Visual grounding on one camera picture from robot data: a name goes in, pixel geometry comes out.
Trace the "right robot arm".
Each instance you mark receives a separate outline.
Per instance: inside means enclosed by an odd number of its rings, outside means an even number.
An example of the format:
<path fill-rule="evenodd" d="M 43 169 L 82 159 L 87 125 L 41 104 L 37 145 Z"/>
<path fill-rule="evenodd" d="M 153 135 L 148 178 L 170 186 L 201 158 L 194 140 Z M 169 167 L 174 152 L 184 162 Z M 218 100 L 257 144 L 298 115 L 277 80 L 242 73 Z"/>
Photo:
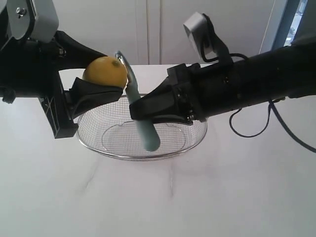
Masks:
<path fill-rule="evenodd" d="M 294 42 L 229 65 L 179 64 L 166 79 L 129 106 L 133 120 L 193 121 L 284 97 L 316 93 L 316 40 Z"/>

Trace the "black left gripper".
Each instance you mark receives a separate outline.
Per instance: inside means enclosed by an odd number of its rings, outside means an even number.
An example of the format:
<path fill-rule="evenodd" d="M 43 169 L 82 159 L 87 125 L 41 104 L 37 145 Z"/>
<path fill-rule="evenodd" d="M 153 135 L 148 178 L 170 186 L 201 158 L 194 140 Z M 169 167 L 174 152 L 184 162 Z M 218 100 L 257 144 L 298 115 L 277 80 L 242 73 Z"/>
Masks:
<path fill-rule="evenodd" d="M 76 78 L 64 92 L 59 71 L 85 69 L 106 56 L 63 31 L 57 31 L 50 43 L 10 39 L 0 51 L 0 99 L 11 104 L 16 98 L 38 98 L 54 138 L 71 138 L 79 127 L 73 119 L 116 102 L 123 89 Z"/>

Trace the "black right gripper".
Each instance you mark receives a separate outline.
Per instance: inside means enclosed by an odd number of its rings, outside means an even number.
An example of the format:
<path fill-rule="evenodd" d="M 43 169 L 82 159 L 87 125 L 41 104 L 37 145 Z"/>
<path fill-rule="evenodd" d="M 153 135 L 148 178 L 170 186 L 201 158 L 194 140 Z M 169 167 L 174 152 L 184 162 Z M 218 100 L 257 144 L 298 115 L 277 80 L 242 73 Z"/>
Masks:
<path fill-rule="evenodd" d="M 249 106 L 248 60 L 206 67 L 179 64 L 167 69 L 166 80 L 137 103 L 153 123 L 192 125 Z"/>

